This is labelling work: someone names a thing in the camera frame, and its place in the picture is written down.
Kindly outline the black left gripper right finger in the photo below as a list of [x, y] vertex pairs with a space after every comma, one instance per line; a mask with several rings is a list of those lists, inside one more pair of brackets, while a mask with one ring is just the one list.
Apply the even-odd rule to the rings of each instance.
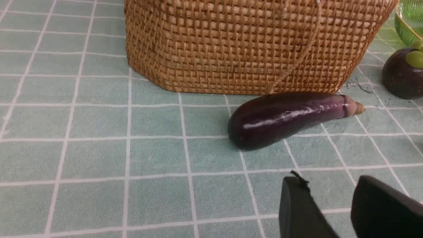
[[355, 187], [351, 222], [358, 238], [421, 238], [423, 206], [370, 175]]

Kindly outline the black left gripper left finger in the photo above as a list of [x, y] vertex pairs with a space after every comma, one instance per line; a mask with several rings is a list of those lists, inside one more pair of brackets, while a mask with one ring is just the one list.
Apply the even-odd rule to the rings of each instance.
[[317, 206], [308, 181], [296, 171], [283, 179], [279, 208], [281, 238], [338, 238]]

